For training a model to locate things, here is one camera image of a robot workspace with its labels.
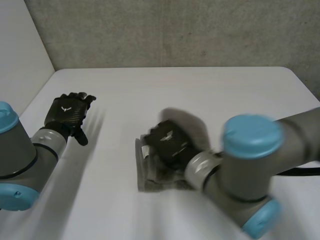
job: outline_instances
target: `white table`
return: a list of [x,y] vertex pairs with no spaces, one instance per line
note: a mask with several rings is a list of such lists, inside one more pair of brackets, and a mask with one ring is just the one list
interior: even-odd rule
[[[218,148],[222,126],[234,115],[279,119],[320,106],[282,67],[67,69],[21,116],[28,134],[43,126],[55,97],[82,91],[97,96],[84,124],[89,145],[69,141],[32,209],[0,211],[1,240],[247,240],[197,192],[139,193],[135,138],[167,107],[201,118]],[[319,239],[319,186],[319,177],[275,177],[272,193],[284,214],[262,239]]]

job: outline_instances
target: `robotic hand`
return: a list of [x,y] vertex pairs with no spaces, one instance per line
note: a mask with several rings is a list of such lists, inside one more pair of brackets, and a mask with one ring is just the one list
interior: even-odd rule
[[188,162],[201,152],[188,134],[171,120],[160,122],[144,140],[169,168],[175,170],[184,170]]
[[88,139],[81,129],[81,125],[94,100],[96,100],[95,96],[87,96],[85,92],[62,94],[61,97],[54,99],[44,120],[43,129],[59,132],[66,141],[71,136],[80,145],[87,145]]
[[44,127],[32,138],[11,106],[0,102],[0,209],[31,208],[61,158],[68,137],[82,146],[88,144],[81,125],[96,97],[86,96],[80,92],[54,99]]
[[297,166],[319,159],[320,107],[277,121],[243,114],[229,119],[223,156],[200,152],[176,124],[162,122],[145,137],[163,161],[184,169],[185,179],[212,200],[253,239],[277,222],[280,203],[269,194],[271,178],[318,176],[320,168]]

